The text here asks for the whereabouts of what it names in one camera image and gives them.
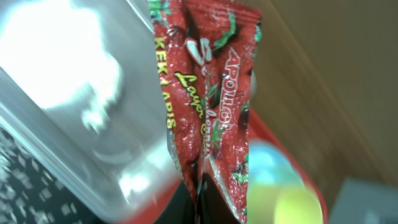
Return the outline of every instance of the red tray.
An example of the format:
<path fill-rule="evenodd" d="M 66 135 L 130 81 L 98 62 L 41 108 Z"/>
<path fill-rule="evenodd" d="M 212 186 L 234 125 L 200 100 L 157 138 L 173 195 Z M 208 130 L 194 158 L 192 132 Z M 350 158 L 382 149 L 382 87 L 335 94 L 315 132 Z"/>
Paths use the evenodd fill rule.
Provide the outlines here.
<path fill-rule="evenodd" d="M 262 122 L 258 115 L 250 110 L 249 113 L 249 138 L 250 139 L 263 139 L 273 143 L 281 152 L 289 159 L 297 172 L 301 175 L 304 182 L 311 186 L 317 193 L 319 201 L 322 206 L 323 212 L 323 224 L 328 223 L 328 210 L 326 207 L 325 200 L 319 189 L 311 181 L 311 179 L 306 175 L 299 164 L 293 159 L 292 155 L 286 150 L 286 148 L 279 142 L 279 140 L 274 136 L 272 131 Z M 175 190 L 177 189 L 180 180 L 176 181 L 169 189 L 167 189 L 161 195 L 157 195 L 156 203 L 151 203 L 148 205 L 140 215 L 134 217 L 131 220 L 124 222 L 124 224 L 151 224 L 154 223 L 157 217 L 163 212 L 164 208 L 167 206 L 168 202 L 172 198 Z"/>

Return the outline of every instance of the red wrapper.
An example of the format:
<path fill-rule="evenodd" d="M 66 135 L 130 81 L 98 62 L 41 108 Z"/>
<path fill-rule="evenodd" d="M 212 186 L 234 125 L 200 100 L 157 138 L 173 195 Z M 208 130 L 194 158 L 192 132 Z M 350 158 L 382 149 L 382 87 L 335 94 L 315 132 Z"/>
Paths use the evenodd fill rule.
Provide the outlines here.
<path fill-rule="evenodd" d="M 170 153 L 194 202 L 208 172 L 245 223 L 250 80 L 261 13 L 224 0 L 149 5 Z"/>

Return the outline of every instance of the blurry round object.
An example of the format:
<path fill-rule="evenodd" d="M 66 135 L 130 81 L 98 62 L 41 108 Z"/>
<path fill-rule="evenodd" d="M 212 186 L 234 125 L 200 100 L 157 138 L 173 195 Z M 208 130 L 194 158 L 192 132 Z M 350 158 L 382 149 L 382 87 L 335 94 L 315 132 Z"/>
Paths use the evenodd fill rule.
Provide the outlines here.
<path fill-rule="evenodd" d="M 293 169 L 283 153 L 266 141 L 249 142 L 249 161 L 249 173 L 250 170 Z"/>
<path fill-rule="evenodd" d="M 263 169 L 250 172 L 249 186 L 251 183 L 264 185 L 304 185 L 301 176 L 292 169 L 285 167 L 279 169 Z"/>
<path fill-rule="evenodd" d="M 322 224 L 322 208 L 312 189 L 254 184 L 248 190 L 250 224 Z"/>

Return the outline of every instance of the yellow object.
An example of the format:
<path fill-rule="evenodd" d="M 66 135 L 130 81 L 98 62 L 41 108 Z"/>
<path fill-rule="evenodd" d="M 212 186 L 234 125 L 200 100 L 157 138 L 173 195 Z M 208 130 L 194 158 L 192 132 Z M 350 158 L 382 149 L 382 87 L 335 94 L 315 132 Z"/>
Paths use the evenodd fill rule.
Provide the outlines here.
<path fill-rule="evenodd" d="M 322 208 L 312 189 L 253 185 L 248 190 L 248 224 L 322 223 Z"/>

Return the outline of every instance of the red plastic wrapper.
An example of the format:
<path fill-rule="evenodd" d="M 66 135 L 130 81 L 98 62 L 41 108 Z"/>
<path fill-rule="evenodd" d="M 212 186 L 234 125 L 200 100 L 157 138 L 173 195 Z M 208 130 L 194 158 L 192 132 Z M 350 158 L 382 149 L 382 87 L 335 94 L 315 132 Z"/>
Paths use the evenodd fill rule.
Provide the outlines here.
<path fill-rule="evenodd" d="M 261 12 L 224 0 L 149 6 L 170 154 L 194 202 L 207 172 L 246 223 L 250 81 Z"/>

